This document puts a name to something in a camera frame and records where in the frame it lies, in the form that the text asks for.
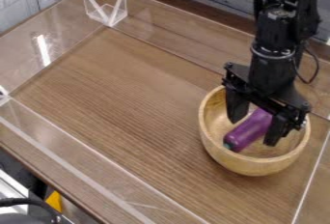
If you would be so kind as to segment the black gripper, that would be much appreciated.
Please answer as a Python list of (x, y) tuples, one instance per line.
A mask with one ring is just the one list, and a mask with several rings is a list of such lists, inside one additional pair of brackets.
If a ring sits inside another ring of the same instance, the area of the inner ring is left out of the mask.
[(250, 104), (273, 115), (263, 143), (274, 147), (287, 130), (299, 130), (311, 112), (311, 104), (295, 89), (306, 45), (267, 49), (251, 45), (250, 65), (227, 62), (222, 85), (226, 88), (227, 117), (235, 124)]

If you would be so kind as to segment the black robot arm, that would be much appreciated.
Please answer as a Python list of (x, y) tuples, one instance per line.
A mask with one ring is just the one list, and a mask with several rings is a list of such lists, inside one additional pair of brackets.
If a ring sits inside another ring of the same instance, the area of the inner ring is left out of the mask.
[(301, 129), (311, 104), (295, 87), (309, 39), (319, 24), (318, 0), (253, 0), (257, 33), (247, 66), (229, 62), (222, 84), (227, 117), (241, 121), (251, 104), (271, 114), (263, 143), (274, 146)]

